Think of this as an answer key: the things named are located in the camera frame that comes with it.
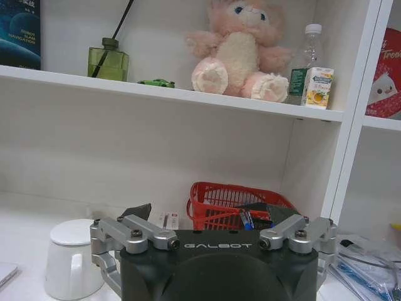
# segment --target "plastic water bottle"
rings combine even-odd
[[[287,103],[300,105],[305,85],[306,72],[312,67],[324,65],[321,45],[321,25],[309,24],[305,29],[305,40],[291,63],[291,79]]]

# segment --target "stuffed bunny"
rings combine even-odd
[[[211,31],[187,35],[203,60],[192,74],[196,91],[283,102],[283,71],[291,51],[275,46],[284,30],[283,11],[265,0],[209,0]]]

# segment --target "metal bracket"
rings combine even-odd
[[[148,249],[148,240],[159,250],[176,250],[180,241],[174,231],[163,230],[135,215],[97,219],[90,226],[92,262],[102,270],[104,281],[121,297],[121,276],[114,257],[120,259],[125,247],[130,254],[141,254]]]
[[[266,251],[279,250],[283,242],[296,230],[305,227],[306,221],[303,216],[294,214],[274,228],[265,229],[260,232],[261,245]]]
[[[293,215],[270,230],[262,230],[259,244],[262,250],[278,250],[288,239],[289,249],[295,253],[309,254],[315,249],[319,254],[319,289],[326,279],[328,267],[334,261],[337,226],[327,218],[318,218],[306,226],[307,221],[303,216]]]

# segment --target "white plastic cup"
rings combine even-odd
[[[58,300],[77,300],[95,293],[104,281],[91,262],[91,219],[66,221],[50,233],[44,289]]]

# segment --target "blue book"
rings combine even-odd
[[[40,70],[40,0],[0,0],[0,65]]]

